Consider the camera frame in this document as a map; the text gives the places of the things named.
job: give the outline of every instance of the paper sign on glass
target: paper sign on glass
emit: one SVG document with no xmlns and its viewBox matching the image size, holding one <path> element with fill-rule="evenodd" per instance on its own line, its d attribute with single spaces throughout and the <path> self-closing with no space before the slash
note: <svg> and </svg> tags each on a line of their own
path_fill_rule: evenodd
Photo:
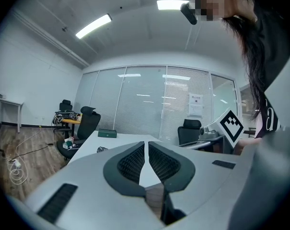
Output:
<svg viewBox="0 0 290 230">
<path fill-rule="evenodd" d="M 203 95 L 189 93 L 189 103 L 203 105 Z"/>
<path fill-rule="evenodd" d="M 189 104 L 188 114 L 202 116 L 202 109 L 203 109 L 203 105 Z"/>
</svg>

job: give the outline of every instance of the black t-shirt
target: black t-shirt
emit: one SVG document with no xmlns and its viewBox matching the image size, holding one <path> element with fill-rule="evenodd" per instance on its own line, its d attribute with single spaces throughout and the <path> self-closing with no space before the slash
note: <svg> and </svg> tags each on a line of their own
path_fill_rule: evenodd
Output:
<svg viewBox="0 0 290 230">
<path fill-rule="evenodd" d="M 262 12 L 256 5 L 254 12 L 258 18 L 258 35 L 264 47 L 263 81 L 266 90 L 290 58 L 290 27 L 281 16 Z M 276 113 L 267 99 L 266 106 L 260 112 L 263 126 L 257 138 L 280 127 Z"/>
</svg>

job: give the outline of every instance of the desk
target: desk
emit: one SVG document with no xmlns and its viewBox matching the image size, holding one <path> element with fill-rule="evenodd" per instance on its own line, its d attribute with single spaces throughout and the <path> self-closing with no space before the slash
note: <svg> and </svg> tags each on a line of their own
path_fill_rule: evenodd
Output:
<svg viewBox="0 0 290 230">
<path fill-rule="evenodd" d="M 17 116 L 17 131 L 20 133 L 20 127 L 21 127 L 21 108 L 24 103 L 24 101 L 21 100 L 10 100 L 10 99 L 2 99 L 0 98 L 0 122 L 3 121 L 3 108 L 2 103 L 15 105 L 18 107 L 18 116 Z"/>
<path fill-rule="evenodd" d="M 76 154 L 72 157 L 68 164 L 73 163 L 77 159 L 97 153 L 98 147 L 113 149 L 126 144 L 144 141 L 145 142 L 145 164 L 140 173 L 139 184 L 143 187 L 149 187 L 161 183 L 152 167 L 149 164 L 148 142 L 159 141 L 150 135 L 129 135 L 117 134 L 117 138 L 98 137 L 98 131 L 94 131 L 91 136 L 84 142 Z"/>
<path fill-rule="evenodd" d="M 72 120 L 72 119 L 62 120 L 62 123 L 65 123 L 66 128 L 68 128 L 68 124 L 71 124 L 71 136 L 74 136 L 74 125 L 79 125 L 81 123 L 81 119 L 82 119 L 82 114 L 79 116 L 78 120 Z"/>
</svg>

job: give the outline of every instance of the chair headrest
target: chair headrest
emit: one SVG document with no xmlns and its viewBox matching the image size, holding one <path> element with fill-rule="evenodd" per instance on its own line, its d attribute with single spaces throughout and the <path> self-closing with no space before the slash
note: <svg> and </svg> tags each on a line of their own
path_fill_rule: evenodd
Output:
<svg viewBox="0 0 290 230">
<path fill-rule="evenodd" d="M 184 119 L 183 127 L 185 128 L 201 128 L 199 120 Z"/>
<path fill-rule="evenodd" d="M 70 105 L 71 102 L 68 101 L 68 100 L 63 100 L 62 103 L 63 103 L 63 104 L 66 104 L 66 105 Z"/>
<path fill-rule="evenodd" d="M 96 108 L 84 106 L 81 108 L 81 113 L 88 115 L 88 116 L 91 116 L 91 115 L 96 113 L 96 112 L 94 112 L 94 109 L 96 109 Z"/>
</svg>

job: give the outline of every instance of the chair backrest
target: chair backrest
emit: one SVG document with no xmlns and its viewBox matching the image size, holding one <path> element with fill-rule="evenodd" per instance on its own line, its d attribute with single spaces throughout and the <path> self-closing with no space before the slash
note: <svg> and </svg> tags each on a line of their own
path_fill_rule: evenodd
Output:
<svg viewBox="0 0 290 230">
<path fill-rule="evenodd" d="M 183 126 L 178 128 L 179 145 L 198 141 L 200 128 L 199 120 L 185 119 Z"/>
<path fill-rule="evenodd" d="M 59 104 L 59 110 L 60 111 L 72 110 L 71 102 L 68 100 L 63 100 L 62 103 Z"/>
<path fill-rule="evenodd" d="M 81 109 L 82 119 L 78 129 L 78 138 L 81 140 L 87 139 L 97 128 L 101 115 L 94 112 L 95 108 L 84 106 Z"/>
</svg>

